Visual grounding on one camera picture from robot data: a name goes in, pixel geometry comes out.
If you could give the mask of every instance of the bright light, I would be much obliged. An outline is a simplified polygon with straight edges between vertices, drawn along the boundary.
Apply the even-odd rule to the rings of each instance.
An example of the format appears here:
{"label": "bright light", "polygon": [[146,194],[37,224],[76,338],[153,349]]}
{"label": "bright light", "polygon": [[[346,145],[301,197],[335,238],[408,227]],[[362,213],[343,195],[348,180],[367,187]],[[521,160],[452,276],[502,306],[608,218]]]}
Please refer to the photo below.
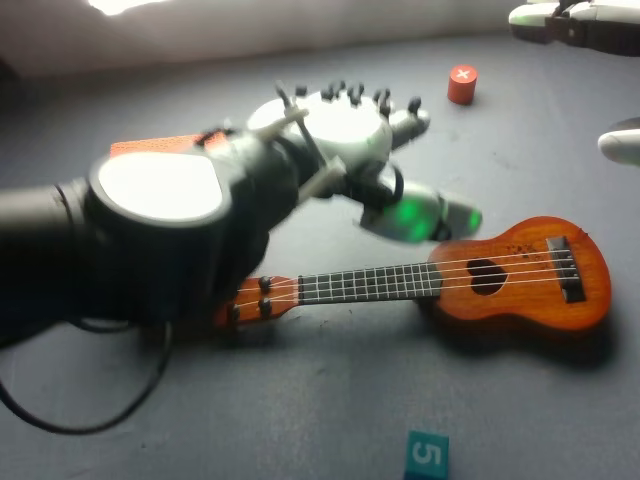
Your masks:
{"label": "bright light", "polygon": [[167,0],[87,0],[89,5],[97,8],[105,15],[118,15],[133,7],[146,5],[147,3],[166,2]]}

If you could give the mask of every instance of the ukulele bridge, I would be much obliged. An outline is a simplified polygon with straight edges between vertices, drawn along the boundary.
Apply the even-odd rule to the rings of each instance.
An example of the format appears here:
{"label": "ukulele bridge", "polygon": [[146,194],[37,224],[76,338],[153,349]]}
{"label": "ukulele bridge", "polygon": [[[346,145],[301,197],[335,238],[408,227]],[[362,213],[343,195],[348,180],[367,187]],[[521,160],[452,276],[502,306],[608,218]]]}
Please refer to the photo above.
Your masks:
{"label": "ukulele bridge", "polygon": [[547,238],[547,247],[567,303],[586,301],[580,270],[567,237]]}

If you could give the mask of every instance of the teal cube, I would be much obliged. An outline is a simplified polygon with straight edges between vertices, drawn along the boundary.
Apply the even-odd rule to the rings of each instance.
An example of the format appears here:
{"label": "teal cube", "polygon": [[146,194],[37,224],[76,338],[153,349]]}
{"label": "teal cube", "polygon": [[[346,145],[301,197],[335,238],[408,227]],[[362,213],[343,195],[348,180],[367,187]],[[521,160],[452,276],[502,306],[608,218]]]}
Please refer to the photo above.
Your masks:
{"label": "teal cube", "polygon": [[449,437],[409,432],[404,480],[446,480]]}

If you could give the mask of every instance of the orange object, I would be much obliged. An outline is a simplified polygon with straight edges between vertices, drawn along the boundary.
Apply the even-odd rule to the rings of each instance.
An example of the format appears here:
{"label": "orange object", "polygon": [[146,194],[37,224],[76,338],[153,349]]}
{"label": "orange object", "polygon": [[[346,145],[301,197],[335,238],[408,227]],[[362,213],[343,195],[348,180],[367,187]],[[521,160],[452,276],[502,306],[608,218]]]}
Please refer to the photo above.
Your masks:
{"label": "orange object", "polygon": [[[200,137],[202,137],[202,134],[118,142],[111,145],[111,156],[115,157],[116,155],[122,155],[123,153],[134,152],[180,152],[189,148]],[[205,142],[205,146],[210,147],[211,145],[222,141],[224,141],[224,135],[219,133],[207,140]]]}
{"label": "orange object", "polygon": [[560,218],[535,217],[493,239],[441,243],[427,263],[249,278],[213,324],[260,323],[298,305],[404,299],[426,302],[430,318],[472,331],[529,326],[578,334],[605,317],[611,281],[586,232]]}
{"label": "orange object", "polygon": [[458,105],[469,105],[476,91],[478,72],[470,65],[453,67],[449,74],[449,100]]}

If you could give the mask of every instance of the ukulele string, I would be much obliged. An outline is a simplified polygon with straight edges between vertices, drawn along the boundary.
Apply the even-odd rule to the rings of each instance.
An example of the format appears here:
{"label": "ukulele string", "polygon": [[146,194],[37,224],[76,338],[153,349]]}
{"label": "ukulele string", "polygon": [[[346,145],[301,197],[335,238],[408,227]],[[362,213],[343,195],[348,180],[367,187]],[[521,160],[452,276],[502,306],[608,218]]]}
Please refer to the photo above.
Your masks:
{"label": "ukulele string", "polygon": [[[577,271],[578,269],[576,267],[559,267],[559,268],[550,268],[550,269],[529,270],[529,271],[525,271],[525,272],[510,272],[510,273],[506,273],[506,275],[536,274],[536,273],[558,272],[558,271],[565,271],[565,270],[576,270]],[[413,273],[407,273],[407,274],[403,273],[403,274],[400,274],[400,275],[402,275],[403,277],[405,275],[413,276]],[[376,280],[377,279],[388,280],[389,278],[398,277],[400,275],[385,275],[384,277],[374,277],[374,278],[376,278]],[[497,276],[500,276],[500,275],[505,275],[505,274],[504,273],[488,273],[488,274],[483,274],[483,275],[474,275],[473,278],[497,277]],[[471,278],[471,277],[469,277],[469,276],[452,277],[452,278],[443,278],[442,281],[449,282],[449,281],[454,281],[454,280],[466,280],[466,279],[469,279],[469,278]],[[554,278],[531,279],[531,280],[512,280],[512,281],[507,280],[505,282],[483,283],[482,286],[507,285],[507,284],[510,284],[510,283],[528,283],[528,282],[551,281],[551,280],[579,280],[579,278],[578,277],[568,277],[568,278],[560,279],[558,277],[554,277]],[[422,292],[425,292],[426,290],[429,290],[429,291],[432,290],[431,280],[430,279],[423,280],[422,278],[420,278],[420,281],[422,282],[423,285],[424,285],[425,281],[429,282],[429,287],[416,289],[415,286],[414,286],[414,289],[411,290],[411,292],[417,293],[418,290],[421,290]],[[402,285],[406,285],[406,283],[414,283],[414,285],[415,285],[416,280],[414,279],[414,280],[409,280],[408,282],[402,282]],[[396,281],[396,282],[392,283],[391,285],[398,285],[398,282]],[[375,285],[361,285],[361,286],[354,285],[353,287],[345,287],[345,288],[353,288],[354,292],[355,292],[356,288],[362,288],[362,287],[368,287],[368,286],[375,286],[377,288],[378,284],[376,282]],[[468,285],[448,285],[448,286],[436,287],[436,289],[438,289],[438,288],[439,289],[444,289],[444,288],[466,288],[466,287],[468,287]],[[333,290],[334,290],[333,288],[314,289],[313,293],[316,293],[316,294],[319,295],[321,292],[333,292]],[[344,288],[335,288],[335,290],[344,290]],[[296,295],[299,295],[299,292],[297,291],[297,289],[294,292],[286,293],[286,294],[280,295],[278,297],[269,298],[269,300],[285,302],[285,301],[289,301],[289,300],[282,300],[283,298],[285,298],[285,297],[294,297]],[[356,294],[354,293],[354,295],[346,295],[346,294],[338,295],[338,297],[343,297],[343,298],[346,298],[347,296],[349,296],[349,297],[356,296]],[[310,299],[306,299],[305,298],[305,300],[319,300],[319,299],[320,299],[319,297],[318,298],[310,298]],[[244,307],[246,305],[254,305],[254,304],[255,304],[255,302],[247,302],[247,303],[242,303],[240,305],[237,305],[237,307],[241,308],[241,307]]]}
{"label": "ukulele string", "polygon": [[[569,252],[569,250],[555,250],[555,252]],[[504,255],[503,257],[512,257],[512,256],[514,256],[514,255]],[[548,263],[548,262],[551,262],[552,260],[554,260],[554,259],[534,260],[534,261],[530,261],[530,262],[527,261],[527,262],[516,262],[516,263],[504,263],[504,264],[496,264],[496,266],[498,266],[498,267],[515,267],[515,266],[521,266],[521,265],[534,265],[534,264],[538,264],[538,263]],[[364,272],[370,271],[370,270],[389,270],[389,269],[393,269],[394,272],[395,272],[395,270],[397,268],[404,269],[404,267],[416,267],[416,266],[419,267],[419,266],[422,266],[422,265],[438,266],[438,265],[442,265],[442,264],[445,264],[445,263],[468,262],[468,261],[470,261],[470,260],[452,260],[452,261],[447,261],[447,262],[435,262],[435,263],[429,263],[429,262],[426,262],[426,263],[413,263],[413,264],[409,264],[409,265],[396,265],[396,266],[392,266],[392,267],[365,268],[365,269],[357,270],[357,271],[364,273]],[[570,258],[558,258],[558,259],[555,259],[555,261],[556,262],[574,262],[572,257],[570,257]],[[478,266],[478,267],[466,267],[466,268],[465,267],[449,268],[449,269],[443,269],[443,270],[438,269],[438,272],[439,273],[459,272],[459,271],[464,271],[464,270],[479,270],[479,269],[483,269],[483,268],[486,269],[488,267],[486,267],[486,266]],[[542,272],[542,271],[553,271],[553,270],[541,268],[541,269],[539,269],[537,271]],[[324,274],[324,275],[306,275],[306,276],[300,276],[300,277],[297,277],[297,278],[287,278],[287,279],[280,280],[279,282],[276,282],[276,283],[272,284],[269,288],[270,289],[288,288],[293,284],[297,284],[300,279],[304,280],[304,279],[314,278],[315,277],[316,278],[316,282],[317,282],[317,278],[321,277],[321,276],[330,277],[331,275],[351,273],[351,272],[352,271],[347,270],[347,271],[343,271],[343,272],[327,273],[327,274]],[[512,272],[512,273],[516,274],[516,273],[528,273],[528,272]],[[399,274],[395,274],[394,273],[391,276],[394,276],[394,275],[412,275],[412,274],[413,274],[413,272],[404,273],[404,271],[402,271]],[[255,291],[258,291],[258,290],[261,290],[261,288],[260,287],[241,288],[241,289],[238,290],[238,293],[240,293],[240,292],[255,292]]]}

